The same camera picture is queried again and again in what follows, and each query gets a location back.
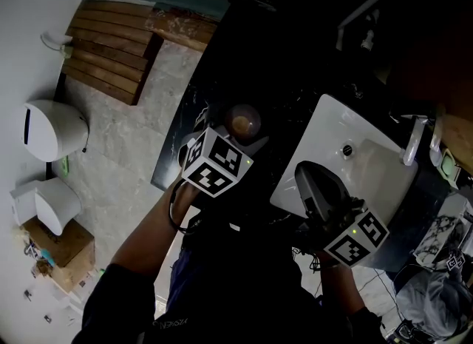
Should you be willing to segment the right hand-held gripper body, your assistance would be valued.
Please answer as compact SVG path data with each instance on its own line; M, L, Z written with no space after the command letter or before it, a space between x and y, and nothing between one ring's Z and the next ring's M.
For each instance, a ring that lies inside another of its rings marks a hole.
M353 267L374 255L389 231L363 199L350 196L341 179L326 167L302 161L295 180L307 219L301 226L308 250L326 252Z

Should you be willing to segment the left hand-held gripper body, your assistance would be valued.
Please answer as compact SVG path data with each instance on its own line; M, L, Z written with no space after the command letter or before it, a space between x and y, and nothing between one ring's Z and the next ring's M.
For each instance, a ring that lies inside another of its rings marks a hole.
M253 156L269 141L251 105L206 107L185 136L178 155L181 177L212 198L237 185Z

